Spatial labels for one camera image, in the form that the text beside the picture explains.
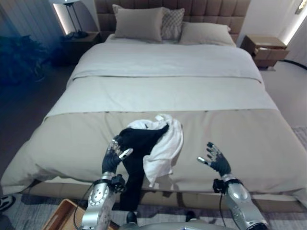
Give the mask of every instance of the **nightstand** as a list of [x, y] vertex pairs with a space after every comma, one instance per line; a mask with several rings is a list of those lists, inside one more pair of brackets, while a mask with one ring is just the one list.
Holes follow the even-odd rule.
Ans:
[[245, 36], [241, 48], [249, 52], [257, 67], [274, 66], [289, 53], [287, 46], [277, 37], [251, 35]]
[[71, 40], [61, 41], [64, 52], [69, 58], [71, 64], [77, 64], [81, 56], [92, 46], [101, 42], [99, 32], [87, 32], [85, 38], [73, 38]]

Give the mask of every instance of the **wooden tray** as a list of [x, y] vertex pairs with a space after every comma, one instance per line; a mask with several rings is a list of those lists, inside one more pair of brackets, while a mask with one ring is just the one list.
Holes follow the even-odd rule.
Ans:
[[[73, 214], [77, 205], [64, 199], [60, 203], [59, 207], [54, 211], [42, 230], [75, 230], [73, 226]], [[82, 217], [85, 211], [78, 207], [76, 212], [76, 225], [80, 226]], [[108, 230], [117, 230], [119, 226], [113, 222], [110, 223]]]

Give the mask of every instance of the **bed frame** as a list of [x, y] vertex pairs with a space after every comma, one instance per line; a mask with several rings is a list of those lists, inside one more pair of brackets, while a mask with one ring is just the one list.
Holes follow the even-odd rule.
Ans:
[[95, 0], [102, 41], [105, 41], [116, 29], [112, 4], [129, 9], [184, 8], [184, 21], [228, 25], [231, 28], [230, 35], [236, 41], [249, 3], [250, 0]]
[[[95, 0], [103, 41], [113, 34], [116, 29], [116, 20], [112, 4], [130, 9], [144, 9], [167, 7], [170, 9], [185, 8], [184, 21], [209, 22], [226, 24], [231, 28], [231, 36], [237, 40], [240, 33], [250, 0]], [[65, 197], [80, 199], [88, 185], [64, 183], [38, 183], [27, 188], [22, 193], [38, 196]], [[257, 198], [254, 202], [261, 211], [266, 212], [305, 212], [306, 209], [293, 199], [281, 201], [268, 200], [265, 197]], [[189, 208], [218, 209], [219, 196], [197, 193], [177, 193], [161, 191], [142, 191], [141, 204], [163, 205]]]

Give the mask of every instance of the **table lamp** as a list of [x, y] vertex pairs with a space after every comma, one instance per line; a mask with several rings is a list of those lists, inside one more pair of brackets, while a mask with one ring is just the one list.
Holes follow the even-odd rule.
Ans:
[[[72, 22], [72, 25], [73, 25], [73, 28], [75, 29], [74, 32], [71, 32], [67, 35], [67, 37], [70, 37], [70, 38], [83, 38], [83, 37], [87, 37], [88, 36], [88, 33], [83, 31], [82, 27], [81, 27], [81, 24], [80, 24], [80, 21], [79, 21], [79, 18], [77, 16], [77, 13], [76, 13], [76, 10], [73, 6], [73, 4], [76, 2], [76, 1], [80, 1], [80, 0], [49, 0], [50, 3], [53, 3], [53, 4], [64, 4], [66, 6], [66, 9], [67, 9], [67, 12], [68, 12], [68, 15], [69, 17], [71, 18], [71, 22]], [[74, 14], [76, 16], [76, 19], [78, 21], [78, 24], [79, 24], [79, 28], [80, 30], [77, 30], [76, 28], [76, 25], [71, 17], [71, 13], [69, 11], [68, 8], [72, 7], [73, 11], [74, 11]]]

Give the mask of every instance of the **white towel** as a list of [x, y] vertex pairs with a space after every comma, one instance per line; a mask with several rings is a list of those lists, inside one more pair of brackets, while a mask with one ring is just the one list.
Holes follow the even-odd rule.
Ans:
[[128, 127], [134, 129], [149, 130], [158, 130], [167, 124], [169, 125], [168, 131], [153, 147], [150, 155], [146, 155], [143, 158], [143, 168], [150, 187], [153, 187], [157, 177], [173, 172], [172, 159], [179, 153], [183, 144], [183, 131], [178, 120], [167, 114], [159, 114], [155, 119], [157, 120], [155, 122], [137, 120], [128, 125]]

